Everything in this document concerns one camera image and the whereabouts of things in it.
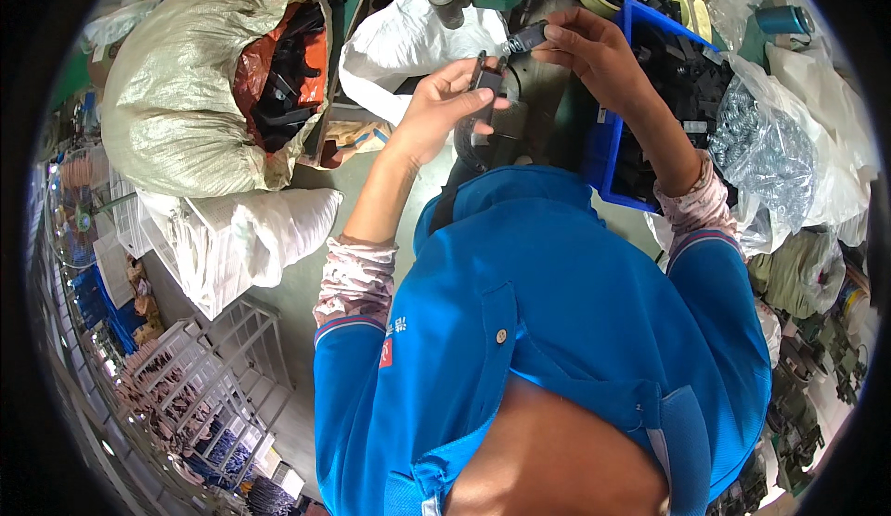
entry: hand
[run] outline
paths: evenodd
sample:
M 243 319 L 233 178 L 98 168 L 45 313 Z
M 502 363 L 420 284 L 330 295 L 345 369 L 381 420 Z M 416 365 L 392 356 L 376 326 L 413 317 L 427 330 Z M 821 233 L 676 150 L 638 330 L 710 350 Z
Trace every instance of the hand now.
M 495 67 L 498 59 L 489 56 L 486 65 Z M 495 98 L 488 88 L 466 93 L 471 84 L 476 58 L 458 60 L 420 80 L 408 105 L 406 115 L 387 142 L 387 149 L 401 155 L 415 166 L 421 166 L 437 157 L 446 142 L 448 132 L 464 116 L 491 103 L 496 108 L 507 108 L 504 98 Z M 477 121 L 474 131 L 489 135 L 492 128 Z
M 604 108 L 640 117 L 660 101 L 625 35 L 612 21 L 580 7 L 547 16 L 547 42 L 532 51 L 539 62 L 573 70 Z

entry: person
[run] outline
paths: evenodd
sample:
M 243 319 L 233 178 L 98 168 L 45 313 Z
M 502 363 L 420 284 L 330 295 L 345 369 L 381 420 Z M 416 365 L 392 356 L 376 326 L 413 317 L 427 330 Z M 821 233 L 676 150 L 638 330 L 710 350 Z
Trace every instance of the person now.
M 579 176 L 506 166 L 462 184 L 435 232 L 429 202 L 393 298 L 420 166 L 494 100 L 462 93 L 472 59 L 423 79 L 328 242 L 314 376 L 331 514 L 702 514 L 758 441 L 771 370 L 727 191 L 616 25 L 548 21 L 533 56 L 572 69 L 652 163 L 667 270 L 602 224 Z

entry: blue container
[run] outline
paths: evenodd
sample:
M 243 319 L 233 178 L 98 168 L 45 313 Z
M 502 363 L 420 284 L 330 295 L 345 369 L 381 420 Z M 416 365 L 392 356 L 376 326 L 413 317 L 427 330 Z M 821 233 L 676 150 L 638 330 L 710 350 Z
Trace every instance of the blue container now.
M 628 43 L 631 43 L 631 27 L 634 23 L 644 22 L 656 25 L 664 32 L 686 37 L 694 42 L 702 43 L 715 52 L 718 49 L 684 25 L 674 22 L 662 13 L 651 7 L 644 6 L 634 0 L 625 0 L 622 9 L 616 13 L 613 21 L 625 34 Z M 617 205 L 631 207 L 637 210 L 654 212 L 655 209 L 642 200 L 625 195 L 612 193 L 613 173 L 616 171 L 616 158 L 618 157 L 618 142 L 622 137 L 622 127 L 625 122 L 616 112 L 600 108 L 597 120 L 588 132 L 585 147 L 582 154 L 582 177 L 585 183 L 595 188 L 600 198 Z

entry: concrete floor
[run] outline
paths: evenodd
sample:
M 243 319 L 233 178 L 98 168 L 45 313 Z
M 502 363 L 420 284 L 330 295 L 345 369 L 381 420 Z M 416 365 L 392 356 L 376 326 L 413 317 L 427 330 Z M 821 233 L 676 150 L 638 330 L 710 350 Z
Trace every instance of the concrete floor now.
M 294 187 L 331 187 L 343 192 L 344 200 L 331 235 L 339 234 L 346 224 L 375 156 L 374 153 L 357 154 L 340 168 L 331 171 L 319 171 L 304 166 L 295 168 L 292 179 Z M 412 237 L 420 211 L 432 197 L 439 194 L 440 186 L 446 181 L 451 166 L 452 152 L 446 147 L 420 171 L 415 181 L 396 232 L 396 243 L 402 248 L 396 257 L 397 287 L 414 263 Z M 604 203 L 596 193 L 592 203 L 611 230 L 625 237 L 651 258 L 659 254 L 659 245 L 653 240 L 640 211 Z M 297 382 L 297 400 L 276 424 L 276 429 L 280 431 L 273 447 L 286 462 L 294 466 L 300 477 L 306 479 L 304 493 L 316 499 L 321 497 L 316 482 L 313 440 L 312 366 L 316 321 L 313 319 L 312 309 L 318 299 L 319 281 L 326 255 L 327 250 L 322 247 L 286 268 L 282 283 L 275 288 L 253 287 L 248 291 L 251 296 L 279 311 L 285 360 L 292 378 Z M 194 315 L 194 306 L 184 297 L 154 252 L 143 258 L 143 264 L 154 287 L 164 323 L 170 326 L 178 318 Z

